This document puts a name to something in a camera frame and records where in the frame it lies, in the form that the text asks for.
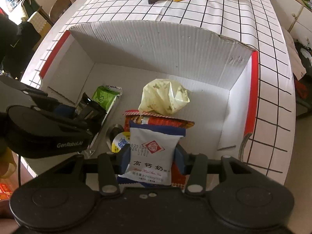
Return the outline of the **pale yellow snack packet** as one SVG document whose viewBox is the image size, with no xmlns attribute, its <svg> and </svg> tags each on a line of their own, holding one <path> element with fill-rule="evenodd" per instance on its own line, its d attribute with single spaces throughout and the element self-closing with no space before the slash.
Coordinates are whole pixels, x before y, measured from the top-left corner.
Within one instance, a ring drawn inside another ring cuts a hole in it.
<svg viewBox="0 0 312 234">
<path fill-rule="evenodd" d="M 172 115 L 190 103 L 187 89 L 178 81 L 155 79 L 143 87 L 138 110 Z"/>
</svg>

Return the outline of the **green snack packet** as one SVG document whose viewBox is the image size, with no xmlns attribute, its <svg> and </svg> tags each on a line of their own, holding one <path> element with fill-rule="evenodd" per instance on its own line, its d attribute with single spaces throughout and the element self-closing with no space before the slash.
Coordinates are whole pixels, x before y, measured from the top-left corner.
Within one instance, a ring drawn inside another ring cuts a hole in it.
<svg viewBox="0 0 312 234">
<path fill-rule="evenodd" d="M 123 94 L 121 87 L 116 86 L 99 86 L 92 96 L 92 100 L 98 103 L 107 114 L 113 108 L 115 101 Z"/>
</svg>

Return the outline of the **red checkered snack packet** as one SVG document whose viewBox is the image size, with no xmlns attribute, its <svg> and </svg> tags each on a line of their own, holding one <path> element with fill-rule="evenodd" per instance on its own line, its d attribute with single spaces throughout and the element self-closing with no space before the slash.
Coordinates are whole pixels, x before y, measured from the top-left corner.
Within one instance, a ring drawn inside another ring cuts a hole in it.
<svg viewBox="0 0 312 234">
<path fill-rule="evenodd" d="M 185 130 L 194 126 L 193 121 L 177 119 L 169 116 L 158 115 L 156 113 L 144 112 L 140 114 L 138 110 L 128 110 L 125 112 L 125 130 L 129 132 L 129 123 L 133 121 L 136 124 L 163 125 L 184 128 Z"/>
</svg>

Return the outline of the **white black grid tablecloth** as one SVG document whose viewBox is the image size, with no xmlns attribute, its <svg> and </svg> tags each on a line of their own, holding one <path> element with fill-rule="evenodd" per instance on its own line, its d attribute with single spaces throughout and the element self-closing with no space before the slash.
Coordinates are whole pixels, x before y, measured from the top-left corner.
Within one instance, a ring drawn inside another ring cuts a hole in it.
<svg viewBox="0 0 312 234">
<path fill-rule="evenodd" d="M 109 20 L 151 20 L 203 27 L 259 52 L 259 90 L 254 133 L 244 161 L 285 183 L 295 137 L 295 87 L 281 25 L 269 0 L 78 0 L 52 27 L 32 57 L 22 82 L 41 85 L 40 71 L 70 27 Z"/>
</svg>

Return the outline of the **pink cloth pile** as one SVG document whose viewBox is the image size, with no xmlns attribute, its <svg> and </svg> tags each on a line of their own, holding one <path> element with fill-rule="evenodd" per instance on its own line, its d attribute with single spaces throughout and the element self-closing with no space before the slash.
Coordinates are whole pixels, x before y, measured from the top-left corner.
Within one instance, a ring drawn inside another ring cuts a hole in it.
<svg viewBox="0 0 312 234">
<path fill-rule="evenodd" d="M 292 72 L 297 80 L 300 80 L 306 74 L 306 69 L 302 65 L 292 36 L 284 27 L 281 27 L 281 29 L 285 38 L 285 44 L 287 46 Z"/>
</svg>

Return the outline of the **white blue milk candy packet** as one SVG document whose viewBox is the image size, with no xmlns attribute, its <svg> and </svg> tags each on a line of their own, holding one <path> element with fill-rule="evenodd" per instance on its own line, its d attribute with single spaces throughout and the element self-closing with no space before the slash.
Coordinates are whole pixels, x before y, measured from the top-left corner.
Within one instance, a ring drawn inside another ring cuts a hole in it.
<svg viewBox="0 0 312 234">
<path fill-rule="evenodd" d="M 174 163 L 175 148 L 185 137 L 184 128 L 129 123 L 130 161 L 119 184 L 175 186 L 183 188 L 186 178 Z"/>
</svg>

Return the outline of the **white cabinet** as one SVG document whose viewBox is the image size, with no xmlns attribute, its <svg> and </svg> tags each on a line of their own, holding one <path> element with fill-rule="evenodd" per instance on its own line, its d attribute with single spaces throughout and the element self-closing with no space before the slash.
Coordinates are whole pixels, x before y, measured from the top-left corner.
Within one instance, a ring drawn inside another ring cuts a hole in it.
<svg viewBox="0 0 312 234">
<path fill-rule="evenodd" d="M 280 25 L 301 44 L 311 46 L 311 10 L 302 0 L 270 0 Z"/>
</svg>

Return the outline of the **white red cardboard box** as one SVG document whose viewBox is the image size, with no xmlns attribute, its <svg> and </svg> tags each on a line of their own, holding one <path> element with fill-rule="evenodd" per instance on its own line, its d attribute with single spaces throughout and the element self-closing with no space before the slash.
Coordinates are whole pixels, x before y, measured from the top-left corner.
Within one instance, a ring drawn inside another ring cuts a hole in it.
<svg viewBox="0 0 312 234">
<path fill-rule="evenodd" d="M 105 133 L 124 113 L 151 99 L 168 80 L 180 83 L 189 103 L 167 116 L 193 121 L 181 140 L 189 153 L 241 160 L 255 124 L 258 53 L 240 41 L 202 27 L 157 21 L 103 21 L 64 32 L 40 72 L 38 88 L 76 105 L 99 86 L 122 88 L 93 144 L 108 150 Z"/>
</svg>

